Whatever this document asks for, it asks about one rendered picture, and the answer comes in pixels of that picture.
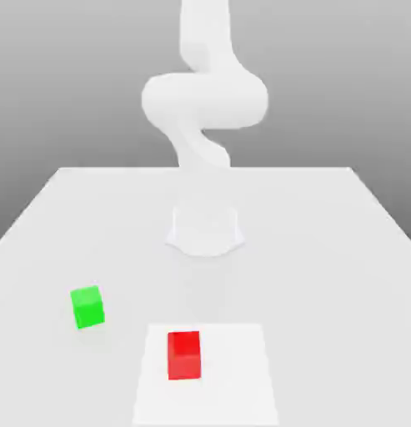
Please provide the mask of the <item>small green cube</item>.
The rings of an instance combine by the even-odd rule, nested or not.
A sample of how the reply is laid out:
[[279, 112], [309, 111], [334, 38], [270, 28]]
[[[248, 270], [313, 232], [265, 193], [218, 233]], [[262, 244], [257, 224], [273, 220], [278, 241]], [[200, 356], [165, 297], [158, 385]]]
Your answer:
[[105, 322], [102, 295], [97, 285], [70, 292], [76, 325], [84, 329]]

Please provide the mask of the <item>small red cube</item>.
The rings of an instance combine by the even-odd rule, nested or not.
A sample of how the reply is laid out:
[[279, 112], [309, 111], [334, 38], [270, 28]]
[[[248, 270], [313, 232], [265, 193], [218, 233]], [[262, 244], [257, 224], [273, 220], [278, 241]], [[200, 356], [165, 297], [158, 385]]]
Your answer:
[[168, 379], [200, 379], [202, 374], [198, 331], [168, 332]]

